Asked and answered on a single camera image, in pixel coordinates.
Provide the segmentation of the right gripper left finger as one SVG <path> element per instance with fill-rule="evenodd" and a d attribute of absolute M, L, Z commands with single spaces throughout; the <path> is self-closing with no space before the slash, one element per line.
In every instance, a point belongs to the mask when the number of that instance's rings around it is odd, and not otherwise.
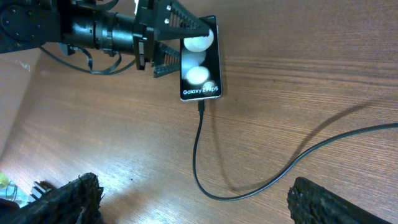
<path fill-rule="evenodd" d="M 14 202 L 1 200 L 1 223 L 100 223 L 102 198 L 103 188 L 98 177 L 86 173 L 22 208 Z"/>

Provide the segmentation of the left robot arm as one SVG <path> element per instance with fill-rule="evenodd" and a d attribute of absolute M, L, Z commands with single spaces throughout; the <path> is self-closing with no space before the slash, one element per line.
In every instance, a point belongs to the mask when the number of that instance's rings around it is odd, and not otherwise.
<path fill-rule="evenodd" d="M 129 16 L 114 12 L 118 0 L 1 0 L 1 53 L 44 49 L 58 43 L 65 55 L 87 57 L 86 73 L 115 75 L 146 63 L 155 77 L 176 72 L 180 53 L 166 40 L 208 36 L 210 27 L 178 1 L 141 0 Z"/>

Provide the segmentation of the black Galaxy flip smartphone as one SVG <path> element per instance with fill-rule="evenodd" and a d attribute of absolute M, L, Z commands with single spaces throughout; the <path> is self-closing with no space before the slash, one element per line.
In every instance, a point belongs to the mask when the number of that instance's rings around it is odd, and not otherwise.
<path fill-rule="evenodd" d="M 209 26 L 209 34 L 180 41 L 182 101 L 219 98 L 223 93 L 218 21 L 214 15 L 201 20 Z"/>

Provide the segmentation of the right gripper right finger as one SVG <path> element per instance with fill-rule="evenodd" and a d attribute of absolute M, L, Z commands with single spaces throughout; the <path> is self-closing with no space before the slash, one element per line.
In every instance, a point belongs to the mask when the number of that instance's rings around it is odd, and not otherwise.
<path fill-rule="evenodd" d="M 295 224 L 390 224 L 304 177 L 296 178 L 287 203 Z"/>

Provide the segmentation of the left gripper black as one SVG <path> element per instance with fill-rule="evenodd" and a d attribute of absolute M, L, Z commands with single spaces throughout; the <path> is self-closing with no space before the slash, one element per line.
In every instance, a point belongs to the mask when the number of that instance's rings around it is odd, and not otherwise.
<path fill-rule="evenodd" d="M 133 32 L 137 69 L 144 70 L 146 63 L 153 59 L 155 78 L 179 71 L 180 52 L 161 42 L 155 43 L 155 40 L 208 36 L 209 29 L 207 24 L 193 15 L 177 0 L 139 0 Z"/>

